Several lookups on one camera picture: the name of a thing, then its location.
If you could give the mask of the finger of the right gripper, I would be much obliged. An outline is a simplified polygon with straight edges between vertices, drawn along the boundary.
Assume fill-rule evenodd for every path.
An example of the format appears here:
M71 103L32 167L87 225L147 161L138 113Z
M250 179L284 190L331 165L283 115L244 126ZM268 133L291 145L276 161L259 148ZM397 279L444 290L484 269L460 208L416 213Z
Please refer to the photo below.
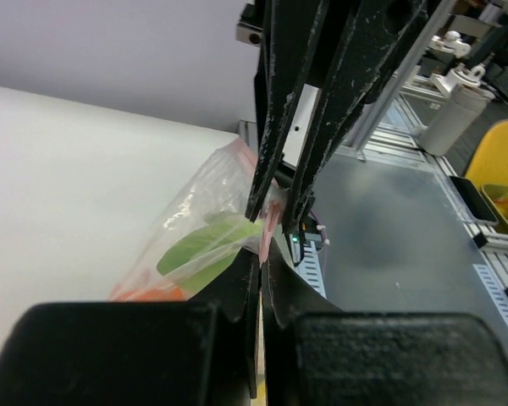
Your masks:
M316 177L399 66L428 22L425 1L354 1L318 93L287 206L283 230L299 228Z
M249 16L261 28L254 78L257 166L246 218L257 219L290 132L303 85L312 66L327 1L255 1Z

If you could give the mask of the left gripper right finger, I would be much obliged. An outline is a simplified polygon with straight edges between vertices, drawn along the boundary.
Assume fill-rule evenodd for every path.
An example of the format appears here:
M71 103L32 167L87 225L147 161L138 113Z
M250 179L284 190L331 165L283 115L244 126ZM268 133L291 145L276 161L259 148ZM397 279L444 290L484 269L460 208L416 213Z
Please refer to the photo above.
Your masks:
M474 315L343 311L276 247L261 300L270 405L508 405L508 357Z

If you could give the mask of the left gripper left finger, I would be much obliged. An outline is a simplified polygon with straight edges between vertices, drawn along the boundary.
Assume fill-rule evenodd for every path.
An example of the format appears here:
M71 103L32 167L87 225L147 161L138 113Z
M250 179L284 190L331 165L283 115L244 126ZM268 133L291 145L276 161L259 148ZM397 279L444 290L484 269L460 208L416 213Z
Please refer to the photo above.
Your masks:
M241 250L186 301L34 305L0 352L0 405L247 405L258 289Z

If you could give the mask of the clear zip top bag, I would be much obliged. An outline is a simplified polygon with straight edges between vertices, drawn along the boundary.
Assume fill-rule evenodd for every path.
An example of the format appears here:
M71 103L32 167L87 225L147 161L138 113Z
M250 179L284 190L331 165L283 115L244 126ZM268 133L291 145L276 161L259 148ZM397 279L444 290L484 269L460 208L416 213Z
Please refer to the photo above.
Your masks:
M109 300L188 300L230 266L240 250L266 261L286 196L272 181L260 213L253 221L246 218L256 165L254 152L241 139L217 149L164 209Z

